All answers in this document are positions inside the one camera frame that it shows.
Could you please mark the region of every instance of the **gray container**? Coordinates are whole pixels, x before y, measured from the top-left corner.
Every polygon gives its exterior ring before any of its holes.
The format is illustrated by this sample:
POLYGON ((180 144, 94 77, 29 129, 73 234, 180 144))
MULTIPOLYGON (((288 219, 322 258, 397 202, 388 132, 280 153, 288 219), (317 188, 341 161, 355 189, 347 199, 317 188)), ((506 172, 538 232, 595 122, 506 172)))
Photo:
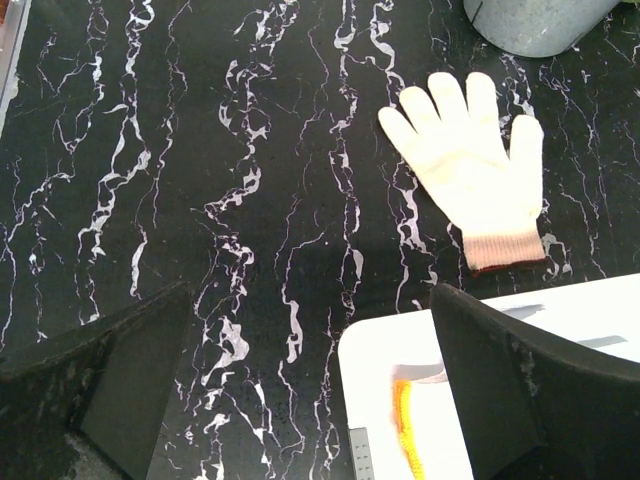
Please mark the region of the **gray container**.
POLYGON ((474 28, 496 47, 542 58, 571 48, 620 0, 464 0, 474 28))

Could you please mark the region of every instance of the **black marble surface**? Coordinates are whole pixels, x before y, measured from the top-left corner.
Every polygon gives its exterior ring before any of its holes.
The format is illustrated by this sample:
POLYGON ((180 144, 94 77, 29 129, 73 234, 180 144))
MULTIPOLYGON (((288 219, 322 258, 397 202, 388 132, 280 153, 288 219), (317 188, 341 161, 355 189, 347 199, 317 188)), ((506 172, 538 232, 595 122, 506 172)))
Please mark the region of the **black marble surface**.
POLYGON ((523 60, 460 0, 33 0, 0 140, 0 348, 188 280, 150 478, 352 478, 350 323, 425 308, 437 281, 491 297, 640 271, 638 62, 631 5, 523 60), (540 118, 546 265, 471 277, 377 125, 438 70, 490 74, 505 135, 540 118))

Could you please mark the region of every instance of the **ribbed cuff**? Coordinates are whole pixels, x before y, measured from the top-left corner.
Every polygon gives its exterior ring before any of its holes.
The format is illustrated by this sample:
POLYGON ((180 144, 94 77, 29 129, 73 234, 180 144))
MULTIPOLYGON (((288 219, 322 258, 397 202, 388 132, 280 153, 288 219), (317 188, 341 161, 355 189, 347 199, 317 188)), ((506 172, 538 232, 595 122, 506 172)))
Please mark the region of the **ribbed cuff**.
POLYGON ((545 259, 535 221, 512 232, 481 235, 462 232, 462 243, 467 264, 474 272, 545 259))

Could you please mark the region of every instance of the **yellow rope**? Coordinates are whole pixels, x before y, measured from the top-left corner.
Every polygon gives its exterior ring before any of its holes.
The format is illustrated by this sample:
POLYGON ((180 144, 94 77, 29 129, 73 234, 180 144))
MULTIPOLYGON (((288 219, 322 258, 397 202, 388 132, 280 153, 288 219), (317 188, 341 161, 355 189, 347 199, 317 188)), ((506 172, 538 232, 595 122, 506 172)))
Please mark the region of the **yellow rope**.
POLYGON ((415 480, 425 480, 424 468, 418 450, 416 449, 411 425, 411 382, 408 380, 396 380, 393 385, 393 407, 395 412, 398 438, 402 449, 409 461, 409 467, 415 480))

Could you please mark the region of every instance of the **knit work glove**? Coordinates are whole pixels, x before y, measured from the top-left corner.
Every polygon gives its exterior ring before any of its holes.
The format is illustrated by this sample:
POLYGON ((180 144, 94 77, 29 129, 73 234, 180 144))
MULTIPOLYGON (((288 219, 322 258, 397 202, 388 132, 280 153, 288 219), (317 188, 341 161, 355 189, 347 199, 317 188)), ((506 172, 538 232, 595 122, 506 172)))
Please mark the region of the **knit work glove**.
POLYGON ((429 77, 427 93, 400 93, 406 118, 385 107, 378 118, 391 143, 433 201, 462 231, 473 271, 545 258, 536 219, 542 210, 542 139, 538 121, 519 115, 509 154, 500 136, 495 85, 474 72, 467 100, 455 78, 429 77))

